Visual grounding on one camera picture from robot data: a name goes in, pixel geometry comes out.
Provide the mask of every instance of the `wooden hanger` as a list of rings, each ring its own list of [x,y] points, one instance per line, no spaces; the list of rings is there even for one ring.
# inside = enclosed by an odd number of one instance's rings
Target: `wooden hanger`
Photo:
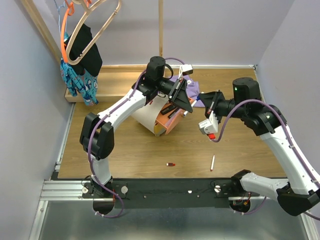
[[[89,17],[89,15],[103,2],[105,2],[106,0],[98,0],[96,1],[94,4],[92,4],[91,6],[89,6],[92,2],[91,0],[71,0],[72,2],[70,3],[70,5],[67,3],[67,0],[64,0],[68,6],[65,14],[64,14],[64,18],[63,18],[63,22],[62,22],[62,29],[65,29],[66,26],[66,21],[67,21],[67,17],[71,16],[72,14],[74,14],[75,10],[74,10],[74,3],[75,4],[81,4],[83,9],[84,9],[84,14],[82,16],[82,18],[80,19],[80,21],[78,22],[78,24],[75,26],[75,29],[73,30],[73,33],[69,39],[68,45],[66,46],[65,49],[65,43],[64,43],[64,31],[63,33],[61,33],[61,38],[60,38],[60,42],[61,42],[61,52],[62,52],[62,57],[65,63],[68,63],[70,65],[76,65],[78,64],[81,59],[87,54],[87,52],[90,50],[90,48],[96,43],[96,41],[98,40],[98,38],[101,36],[101,34],[104,32],[104,30],[106,30],[106,28],[108,27],[108,25],[111,23],[111,21],[113,20],[113,18],[115,17],[115,15],[118,13],[118,11],[121,8],[121,4],[122,4],[122,0],[118,0],[118,6],[116,7],[115,11],[111,14],[111,16],[108,18],[108,20],[104,23],[104,25],[102,26],[102,28],[99,30],[99,32],[94,36],[94,38],[90,41],[90,43],[85,47],[85,49],[82,51],[82,53],[80,54],[80,56],[78,56],[75,60],[71,60],[70,59],[70,51],[72,48],[72,45],[74,44],[74,41],[76,39],[76,36],[78,35],[78,32],[80,30],[80,28],[82,27],[82,25],[84,24],[84,22],[86,21],[86,19]]]

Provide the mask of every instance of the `white wall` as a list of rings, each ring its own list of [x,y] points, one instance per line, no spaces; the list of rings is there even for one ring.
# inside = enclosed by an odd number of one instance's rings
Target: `white wall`
[[[38,1],[47,3],[58,22],[54,0]],[[164,56],[192,64],[257,64],[293,1],[164,0]],[[117,2],[107,0],[87,19],[94,33]],[[68,17],[68,33],[82,14],[77,5]],[[103,64],[146,64],[159,53],[158,26],[158,0],[122,0],[122,8],[97,42]]]
[[[70,113],[65,84],[19,0],[0,7],[0,239],[29,238]]]
[[[295,0],[257,68],[266,101],[280,108],[295,140],[318,172],[320,172],[319,10],[320,1]],[[320,217],[319,204],[313,213]]]

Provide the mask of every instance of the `wooden table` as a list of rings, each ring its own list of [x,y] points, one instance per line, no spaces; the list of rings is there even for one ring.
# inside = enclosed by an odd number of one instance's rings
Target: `wooden table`
[[[232,81],[240,77],[255,79],[252,69],[195,69],[192,78],[200,91],[220,89],[226,99],[233,97]],[[87,154],[79,143],[84,118],[107,109],[113,102],[93,107],[77,103],[66,142],[59,178],[84,178],[90,175]],[[132,117],[115,132],[115,147],[109,156],[114,178],[212,178],[231,177],[248,169],[265,177],[284,177],[280,164],[267,145],[239,119],[231,119],[221,142],[202,135],[198,123],[205,119],[204,109],[195,108],[168,135],[155,137]],[[213,171],[210,171],[215,155]],[[168,167],[166,163],[175,163]]]

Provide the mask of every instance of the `blue patterned cloth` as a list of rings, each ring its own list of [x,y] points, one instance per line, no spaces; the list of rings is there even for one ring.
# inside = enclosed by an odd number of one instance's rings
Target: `blue patterned cloth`
[[[96,93],[98,88],[97,78],[84,70],[83,75],[77,75],[73,68],[61,59],[61,76],[69,92],[73,97],[77,96],[77,91],[82,95],[85,105],[92,106],[98,104]]]

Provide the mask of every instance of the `purple towel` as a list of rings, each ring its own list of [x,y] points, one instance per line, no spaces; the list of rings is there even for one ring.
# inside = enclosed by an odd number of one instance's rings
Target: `purple towel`
[[[178,75],[173,76],[170,81],[175,82],[178,79]],[[200,91],[199,91],[199,83],[197,81],[193,81],[190,77],[185,78],[187,80],[186,85],[186,94],[189,98],[192,98],[193,100],[196,100],[198,97]],[[204,108],[205,105],[201,100],[197,101],[194,105],[196,108]]]

